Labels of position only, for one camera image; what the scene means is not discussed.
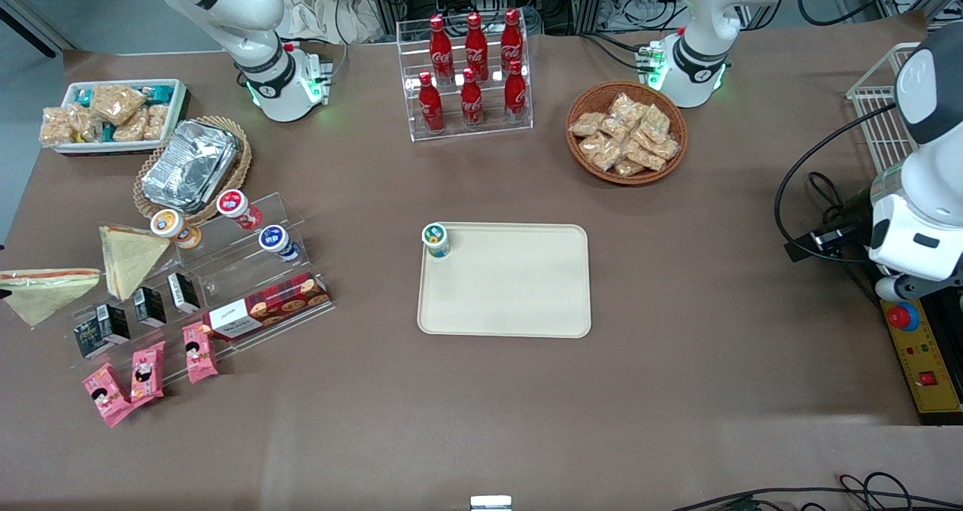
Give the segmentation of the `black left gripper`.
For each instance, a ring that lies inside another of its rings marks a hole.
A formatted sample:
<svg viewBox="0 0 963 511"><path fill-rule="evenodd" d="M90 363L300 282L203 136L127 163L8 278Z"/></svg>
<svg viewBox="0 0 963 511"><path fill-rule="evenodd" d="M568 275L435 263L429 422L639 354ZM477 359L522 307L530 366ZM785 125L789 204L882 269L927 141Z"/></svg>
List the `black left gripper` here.
<svg viewBox="0 0 963 511"><path fill-rule="evenodd" d="M809 257L869 260L871 230L870 194L856 194L825 210L818 229L785 241L784 250L792 262Z"/></svg>

